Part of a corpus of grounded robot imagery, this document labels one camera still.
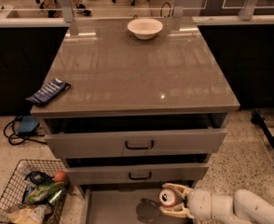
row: speckled floor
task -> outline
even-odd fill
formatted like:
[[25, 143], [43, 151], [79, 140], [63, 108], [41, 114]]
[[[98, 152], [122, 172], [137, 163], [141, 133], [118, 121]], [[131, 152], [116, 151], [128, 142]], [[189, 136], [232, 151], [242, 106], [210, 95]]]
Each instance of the speckled floor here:
[[[54, 160], [44, 145], [26, 142], [11, 146], [3, 136], [3, 129], [12, 119], [0, 118], [0, 196], [19, 160]], [[211, 167], [196, 187], [227, 195], [233, 195], [237, 189], [248, 189], [274, 205], [274, 154], [250, 119], [249, 111], [237, 111], [232, 115], [225, 142], [212, 154]], [[67, 195], [60, 223], [80, 223], [83, 203], [78, 190], [72, 189]]]

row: black handle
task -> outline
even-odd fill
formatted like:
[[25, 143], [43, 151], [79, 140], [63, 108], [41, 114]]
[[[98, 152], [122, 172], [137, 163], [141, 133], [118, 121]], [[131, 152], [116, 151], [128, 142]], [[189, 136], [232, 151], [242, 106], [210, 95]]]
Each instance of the black handle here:
[[148, 176], [145, 176], [145, 177], [133, 177], [132, 174], [129, 173], [129, 179], [133, 180], [133, 181], [136, 181], [136, 180], [148, 180], [150, 178], [152, 178], [152, 172], [149, 172]]
[[155, 145], [154, 140], [151, 140], [150, 145], [146, 146], [146, 147], [130, 147], [130, 142], [129, 141], [125, 141], [125, 147], [128, 150], [143, 150], [143, 149], [152, 149]]

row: wire basket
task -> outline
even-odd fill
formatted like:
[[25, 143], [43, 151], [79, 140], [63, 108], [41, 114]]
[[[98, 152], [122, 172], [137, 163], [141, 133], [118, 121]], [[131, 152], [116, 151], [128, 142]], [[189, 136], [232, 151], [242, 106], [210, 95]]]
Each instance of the wire basket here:
[[[57, 171], [64, 170], [62, 161], [20, 160], [0, 198], [0, 223], [9, 223], [4, 218], [3, 213], [12, 205], [20, 204], [22, 202], [23, 194], [28, 184], [25, 180], [24, 174], [21, 172], [21, 167], [27, 164], [33, 166], [40, 172], [48, 174], [49, 176], [54, 176]], [[65, 182], [64, 187], [68, 189], [68, 181]], [[51, 218], [44, 221], [44, 223], [57, 224], [60, 222], [65, 197], [66, 193], [60, 198], [60, 201], [53, 209]]]

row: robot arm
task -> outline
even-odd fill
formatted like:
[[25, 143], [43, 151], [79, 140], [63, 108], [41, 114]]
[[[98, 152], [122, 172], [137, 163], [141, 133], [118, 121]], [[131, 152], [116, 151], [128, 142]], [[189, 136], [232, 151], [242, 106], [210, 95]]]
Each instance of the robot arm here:
[[163, 206], [161, 203], [160, 210], [168, 216], [214, 219], [225, 224], [274, 224], [274, 207], [248, 190], [238, 190], [232, 198], [183, 185], [167, 183], [162, 187], [171, 189], [183, 201], [187, 200], [187, 205]]

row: person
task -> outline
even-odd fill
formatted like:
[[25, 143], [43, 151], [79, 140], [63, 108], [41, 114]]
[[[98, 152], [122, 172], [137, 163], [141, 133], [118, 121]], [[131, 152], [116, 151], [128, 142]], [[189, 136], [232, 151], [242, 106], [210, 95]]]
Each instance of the person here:
[[[75, 3], [77, 13], [84, 16], [89, 16], [91, 14], [91, 11], [82, 4], [82, 0], [73, 0], [73, 2]], [[55, 4], [53, 0], [44, 0], [44, 8], [48, 10], [49, 18], [57, 18], [59, 16], [55, 10]]]

